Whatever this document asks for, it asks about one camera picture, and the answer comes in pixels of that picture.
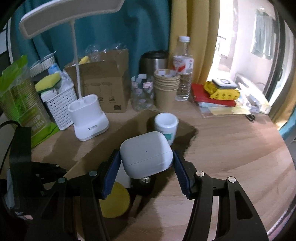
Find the white power adapter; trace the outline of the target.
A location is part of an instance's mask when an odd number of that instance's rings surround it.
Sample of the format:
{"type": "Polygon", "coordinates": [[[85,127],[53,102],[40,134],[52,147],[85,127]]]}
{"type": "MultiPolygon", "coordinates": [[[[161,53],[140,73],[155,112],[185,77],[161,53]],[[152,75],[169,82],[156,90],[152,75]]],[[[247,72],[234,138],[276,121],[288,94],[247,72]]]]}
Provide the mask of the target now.
{"type": "Polygon", "coordinates": [[[115,181],[120,183],[126,189],[131,187],[131,178],[126,173],[122,162],[120,163],[115,181]]]}

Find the brown lamp packaging box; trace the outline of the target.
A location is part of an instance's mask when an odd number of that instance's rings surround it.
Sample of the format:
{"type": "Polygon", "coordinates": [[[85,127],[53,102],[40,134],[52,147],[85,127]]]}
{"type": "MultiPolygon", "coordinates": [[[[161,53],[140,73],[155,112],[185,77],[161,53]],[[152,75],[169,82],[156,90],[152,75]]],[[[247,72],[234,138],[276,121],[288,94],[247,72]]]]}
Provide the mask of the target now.
{"type": "Polygon", "coordinates": [[[126,112],[131,91],[128,60],[128,49],[113,49],[79,65],[82,95],[97,95],[106,113],[126,112]]]}

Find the white perforated plastic basket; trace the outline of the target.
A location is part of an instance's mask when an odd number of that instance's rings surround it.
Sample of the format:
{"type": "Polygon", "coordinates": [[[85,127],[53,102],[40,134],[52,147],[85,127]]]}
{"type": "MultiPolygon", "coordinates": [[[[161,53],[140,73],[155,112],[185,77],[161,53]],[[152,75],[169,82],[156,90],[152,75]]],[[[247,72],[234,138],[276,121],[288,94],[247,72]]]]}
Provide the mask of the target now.
{"type": "Polygon", "coordinates": [[[63,131],[73,124],[68,113],[68,106],[77,100],[74,86],[60,93],[57,93],[55,89],[47,90],[41,93],[41,99],[60,130],[63,131]]]}

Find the cardboard box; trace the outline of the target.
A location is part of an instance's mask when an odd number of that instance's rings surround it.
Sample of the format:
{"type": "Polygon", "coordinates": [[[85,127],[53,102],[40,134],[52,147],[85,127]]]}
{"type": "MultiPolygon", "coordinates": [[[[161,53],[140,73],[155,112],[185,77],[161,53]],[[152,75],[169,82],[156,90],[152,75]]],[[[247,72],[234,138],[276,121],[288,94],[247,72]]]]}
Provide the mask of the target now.
{"type": "Polygon", "coordinates": [[[102,211],[110,212],[124,202],[129,204],[121,216],[104,214],[113,240],[181,240],[188,225],[193,202],[182,194],[173,165],[162,159],[172,157],[173,150],[184,153],[198,131],[181,121],[169,145],[154,129],[156,115],[146,110],[124,120],[117,114],[110,130],[85,142],[77,140],[69,128],[49,138],[41,155],[44,163],[58,164],[67,170],[67,178],[74,178],[98,168],[114,150],[120,151],[123,169],[118,172],[118,183],[125,185],[131,179],[129,197],[100,201],[102,211]]]}

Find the green paper cup package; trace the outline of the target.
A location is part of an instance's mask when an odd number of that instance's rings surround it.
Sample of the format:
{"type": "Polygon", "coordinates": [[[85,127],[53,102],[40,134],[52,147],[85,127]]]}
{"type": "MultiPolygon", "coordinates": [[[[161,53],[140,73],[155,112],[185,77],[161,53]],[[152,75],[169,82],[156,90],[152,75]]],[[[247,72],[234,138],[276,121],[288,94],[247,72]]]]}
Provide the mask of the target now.
{"type": "Polygon", "coordinates": [[[8,120],[32,128],[32,148],[60,130],[36,92],[25,55],[1,73],[1,110],[8,120]]]}

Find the black car key with keys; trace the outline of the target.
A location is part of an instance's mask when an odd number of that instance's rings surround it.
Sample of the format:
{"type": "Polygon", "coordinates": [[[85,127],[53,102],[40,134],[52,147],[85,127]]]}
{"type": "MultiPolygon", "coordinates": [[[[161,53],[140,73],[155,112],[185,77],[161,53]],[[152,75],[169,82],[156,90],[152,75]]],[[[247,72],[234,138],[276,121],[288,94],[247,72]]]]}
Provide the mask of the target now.
{"type": "Polygon", "coordinates": [[[134,195],[129,216],[136,218],[149,201],[156,197],[156,178],[144,177],[133,179],[132,193],[134,195]]]}

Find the yellow green sponge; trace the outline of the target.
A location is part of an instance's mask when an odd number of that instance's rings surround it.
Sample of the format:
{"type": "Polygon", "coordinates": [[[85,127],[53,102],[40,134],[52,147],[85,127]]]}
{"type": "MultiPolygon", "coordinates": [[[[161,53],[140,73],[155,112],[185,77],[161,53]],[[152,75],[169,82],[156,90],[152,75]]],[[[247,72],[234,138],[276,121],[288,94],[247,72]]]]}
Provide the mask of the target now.
{"type": "Polygon", "coordinates": [[[53,88],[60,81],[60,73],[56,72],[42,78],[39,82],[35,84],[36,92],[44,92],[48,89],[53,88]]]}

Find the yellow curtain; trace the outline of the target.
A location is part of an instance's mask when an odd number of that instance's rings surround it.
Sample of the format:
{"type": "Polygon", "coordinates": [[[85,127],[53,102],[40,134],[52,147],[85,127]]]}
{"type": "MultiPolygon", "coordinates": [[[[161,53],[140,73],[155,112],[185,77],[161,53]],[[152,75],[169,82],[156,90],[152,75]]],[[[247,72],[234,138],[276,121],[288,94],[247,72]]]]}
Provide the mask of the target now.
{"type": "Polygon", "coordinates": [[[172,1],[168,66],[173,66],[178,37],[189,36],[194,58],[193,82],[206,82],[214,58],[219,19],[218,0],[172,1]]]}

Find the white earbuds case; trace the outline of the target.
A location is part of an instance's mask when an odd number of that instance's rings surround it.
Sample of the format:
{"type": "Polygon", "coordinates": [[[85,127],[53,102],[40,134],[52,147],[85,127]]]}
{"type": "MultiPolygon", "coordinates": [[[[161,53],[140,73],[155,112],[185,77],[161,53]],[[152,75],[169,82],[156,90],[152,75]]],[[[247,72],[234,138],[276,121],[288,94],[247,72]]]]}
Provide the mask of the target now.
{"type": "Polygon", "coordinates": [[[160,132],[149,132],[125,140],[120,146],[121,160],[128,176],[142,179],[170,168],[173,151],[160,132]]]}

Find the yellow snack package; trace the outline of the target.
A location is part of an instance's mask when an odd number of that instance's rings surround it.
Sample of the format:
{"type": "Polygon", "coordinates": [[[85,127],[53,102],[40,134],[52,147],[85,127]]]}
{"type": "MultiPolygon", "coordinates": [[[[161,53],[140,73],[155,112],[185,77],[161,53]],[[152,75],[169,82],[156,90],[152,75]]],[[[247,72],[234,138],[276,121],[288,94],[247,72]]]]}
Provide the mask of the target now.
{"type": "Polygon", "coordinates": [[[213,82],[204,83],[204,90],[210,95],[211,99],[217,100],[236,100],[240,96],[237,89],[219,89],[213,82]]]}

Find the hanging clothes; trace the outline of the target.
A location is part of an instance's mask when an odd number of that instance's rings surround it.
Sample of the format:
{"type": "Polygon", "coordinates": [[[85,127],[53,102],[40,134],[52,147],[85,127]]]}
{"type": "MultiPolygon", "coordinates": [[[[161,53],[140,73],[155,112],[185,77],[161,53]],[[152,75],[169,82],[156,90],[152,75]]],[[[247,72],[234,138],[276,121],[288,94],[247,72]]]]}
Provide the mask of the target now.
{"type": "Polygon", "coordinates": [[[267,60],[274,58],[276,42],[275,19],[267,12],[256,10],[255,34],[252,54],[265,57],[267,60]]]}

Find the yellow lid can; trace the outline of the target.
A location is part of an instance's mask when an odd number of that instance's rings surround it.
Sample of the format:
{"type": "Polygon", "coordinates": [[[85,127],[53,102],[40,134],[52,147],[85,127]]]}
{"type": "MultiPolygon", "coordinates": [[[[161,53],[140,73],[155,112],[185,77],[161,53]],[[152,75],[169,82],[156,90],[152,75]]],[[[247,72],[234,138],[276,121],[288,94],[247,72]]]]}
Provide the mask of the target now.
{"type": "Polygon", "coordinates": [[[104,218],[117,218],[128,210],[130,195],[122,184],[115,181],[111,193],[106,199],[100,199],[99,204],[104,218]]]}

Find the white pill bottle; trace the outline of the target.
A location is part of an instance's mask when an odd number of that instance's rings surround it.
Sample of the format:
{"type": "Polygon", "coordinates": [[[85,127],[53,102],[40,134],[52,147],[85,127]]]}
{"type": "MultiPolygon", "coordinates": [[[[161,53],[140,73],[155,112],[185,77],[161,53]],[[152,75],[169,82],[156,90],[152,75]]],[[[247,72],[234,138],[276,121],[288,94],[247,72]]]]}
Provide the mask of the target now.
{"type": "Polygon", "coordinates": [[[171,146],[175,140],[179,119],[172,113],[160,113],[154,118],[154,129],[162,133],[171,146]]]}

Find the black scissors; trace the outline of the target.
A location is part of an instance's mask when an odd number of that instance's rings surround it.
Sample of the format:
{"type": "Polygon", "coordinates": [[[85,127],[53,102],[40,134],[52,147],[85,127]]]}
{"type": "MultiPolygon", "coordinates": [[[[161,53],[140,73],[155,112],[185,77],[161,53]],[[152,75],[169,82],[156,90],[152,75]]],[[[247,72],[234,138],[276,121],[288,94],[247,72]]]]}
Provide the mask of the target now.
{"type": "Polygon", "coordinates": [[[255,116],[253,114],[248,114],[245,116],[250,122],[253,122],[255,120],[255,116]]]}

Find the stack of brown paper cups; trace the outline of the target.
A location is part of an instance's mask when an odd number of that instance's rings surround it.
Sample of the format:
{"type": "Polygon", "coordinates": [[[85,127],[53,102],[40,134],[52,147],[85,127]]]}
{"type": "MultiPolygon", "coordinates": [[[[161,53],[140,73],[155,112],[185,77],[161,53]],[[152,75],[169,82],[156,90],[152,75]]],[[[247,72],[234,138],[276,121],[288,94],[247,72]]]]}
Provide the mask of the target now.
{"type": "Polygon", "coordinates": [[[177,72],[170,69],[159,69],[154,72],[155,105],[157,109],[160,111],[171,110],[180,78],[177,72]]]}

